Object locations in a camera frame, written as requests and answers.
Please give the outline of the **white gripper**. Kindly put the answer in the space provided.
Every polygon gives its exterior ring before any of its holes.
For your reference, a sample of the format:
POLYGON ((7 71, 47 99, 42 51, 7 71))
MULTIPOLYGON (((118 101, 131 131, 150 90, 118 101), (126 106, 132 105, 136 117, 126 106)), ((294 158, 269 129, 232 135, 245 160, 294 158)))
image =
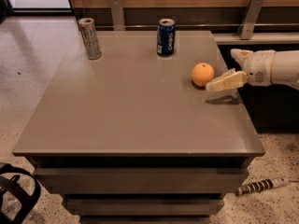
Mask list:
POLYGON ((253 52, 247 49, 231 49, 232 58, 241 64, 243 71, 234 68, 206 84, 206 90, 219 92, 243 87, 248 81, 252 86, 270 86, 271 72, 276 52, 261 50, 253 52))

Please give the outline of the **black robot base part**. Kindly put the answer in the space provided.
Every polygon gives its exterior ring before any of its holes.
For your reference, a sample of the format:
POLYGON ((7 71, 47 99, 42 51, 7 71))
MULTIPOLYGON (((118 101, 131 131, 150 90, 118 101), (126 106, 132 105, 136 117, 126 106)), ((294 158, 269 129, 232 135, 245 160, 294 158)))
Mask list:
POLYGON ((8 191, 21 204, 21 210, 16 214, 14 218, 10 218, 5 213, 1 213, 1 224, 22 224, 22 222, 29 215, 30 211, 34 208, 40 197, 41 187, 37 179, 32 174, 30 174, 22 168, 14 167, 9 163, 1 162, 0 185, 2 196, 1 201, 4 200, 3 196, 8 191), (20 175, 30 176, 34 180, 35 189, 31 195, 29 195, 18 183, 20 175))

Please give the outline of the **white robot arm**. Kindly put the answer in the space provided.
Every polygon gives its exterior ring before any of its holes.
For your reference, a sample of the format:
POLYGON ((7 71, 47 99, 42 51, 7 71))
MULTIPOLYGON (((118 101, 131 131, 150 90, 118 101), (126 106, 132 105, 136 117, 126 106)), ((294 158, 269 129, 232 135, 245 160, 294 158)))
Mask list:
POLYGON ((234 68, 206 84, 210 92, 251 86, 286 85, 299 90, 299 51, 231 49, 232 58, 241 70, 234 68))

